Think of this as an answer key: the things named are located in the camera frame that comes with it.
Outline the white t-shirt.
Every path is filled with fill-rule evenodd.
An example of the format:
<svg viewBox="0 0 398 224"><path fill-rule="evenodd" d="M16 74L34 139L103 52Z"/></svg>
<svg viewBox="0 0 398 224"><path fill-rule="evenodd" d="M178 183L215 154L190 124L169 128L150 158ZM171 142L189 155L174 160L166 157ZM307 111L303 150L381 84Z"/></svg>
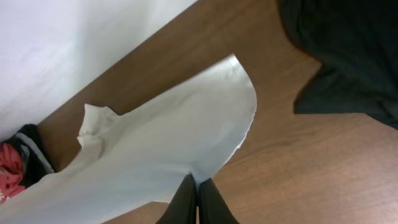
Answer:
<svg viewBox="0 0 398 224"><path fill-rule="evenodd" d="M76 158L10 198L1 222L103 223L168 202L186 175L200 183L228 162L256 109L234 55L122 115L87 104Z"/></svg>

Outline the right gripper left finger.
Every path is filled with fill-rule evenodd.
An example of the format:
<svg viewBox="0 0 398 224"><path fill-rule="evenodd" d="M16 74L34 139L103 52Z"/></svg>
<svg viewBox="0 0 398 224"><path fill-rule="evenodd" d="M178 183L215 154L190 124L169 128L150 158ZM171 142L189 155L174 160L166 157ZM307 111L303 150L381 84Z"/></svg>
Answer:
<svg viewBox="0 0 398 224"><path fill-rule="evenodd" d="M188 174L156 224L196 224L196 221L197 188L195 179Z"/></svg>

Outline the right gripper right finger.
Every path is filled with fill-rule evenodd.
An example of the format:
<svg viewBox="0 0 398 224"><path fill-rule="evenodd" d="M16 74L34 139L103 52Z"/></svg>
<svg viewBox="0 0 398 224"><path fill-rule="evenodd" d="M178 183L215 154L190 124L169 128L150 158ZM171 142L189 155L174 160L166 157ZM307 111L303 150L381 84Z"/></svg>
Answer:
<svg viewBox="0 0 398 224"><path fill-rule="evenodd" d="M200 224L239 224L223 200L213 179L200 184L198 208Z"/></svg>

